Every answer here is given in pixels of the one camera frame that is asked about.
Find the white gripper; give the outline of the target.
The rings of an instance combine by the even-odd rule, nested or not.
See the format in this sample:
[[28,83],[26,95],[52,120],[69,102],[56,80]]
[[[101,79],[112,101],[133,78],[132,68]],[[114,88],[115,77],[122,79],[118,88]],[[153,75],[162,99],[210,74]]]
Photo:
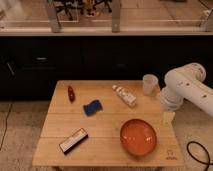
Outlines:
[[159,100],[163,108],[167,110],[163,113],[163,125],[171,125],[175,117],[175,113],[170,111],[179,109],[183,104],[183,98],[168,87],[164,87],[160,91]]

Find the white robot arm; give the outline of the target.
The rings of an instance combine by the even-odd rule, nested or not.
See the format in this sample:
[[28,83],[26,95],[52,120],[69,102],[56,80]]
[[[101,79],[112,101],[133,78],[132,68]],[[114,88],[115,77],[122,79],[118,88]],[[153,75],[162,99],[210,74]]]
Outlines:
[[164,125],[171,124],[185,99],[213,117],[213,89],[203,83],[205,78],[206,70],[199,63],[189,63],[165,74],[165,86],[158,95]]

